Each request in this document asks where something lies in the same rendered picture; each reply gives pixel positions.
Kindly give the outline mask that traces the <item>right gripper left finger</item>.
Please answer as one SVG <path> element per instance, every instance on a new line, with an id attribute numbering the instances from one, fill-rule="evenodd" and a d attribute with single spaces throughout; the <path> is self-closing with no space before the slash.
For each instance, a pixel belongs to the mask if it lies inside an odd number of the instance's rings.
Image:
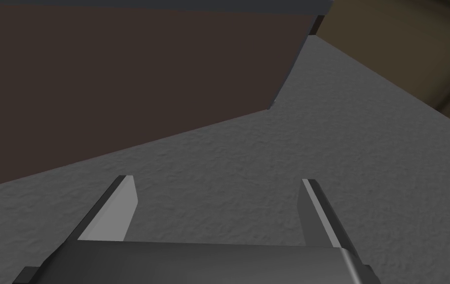
<path id="1" fill-rule="evenodd" d="M 123 241 L 138 204 L 133 176 L 118 176 L 80 223 L 80 241 Z"/>

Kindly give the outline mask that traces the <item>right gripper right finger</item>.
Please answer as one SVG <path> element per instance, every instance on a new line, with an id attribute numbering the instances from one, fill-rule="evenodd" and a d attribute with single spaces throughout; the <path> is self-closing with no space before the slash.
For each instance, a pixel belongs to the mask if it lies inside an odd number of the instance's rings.
<path id="1" fill-rule="evenodd" d="M 350 238 L 316 180 L 301 180 L 297 209 L 306 246 L 352 248 Z"/>

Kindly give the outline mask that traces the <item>dark brown cabinet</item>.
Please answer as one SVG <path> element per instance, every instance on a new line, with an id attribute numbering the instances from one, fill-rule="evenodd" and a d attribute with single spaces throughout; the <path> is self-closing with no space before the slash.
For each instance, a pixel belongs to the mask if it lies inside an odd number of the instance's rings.
<path id="1" fill-rule="evenodd" d="M 0 184 L 270 108 L 333 0 L 0 0 Z"/>

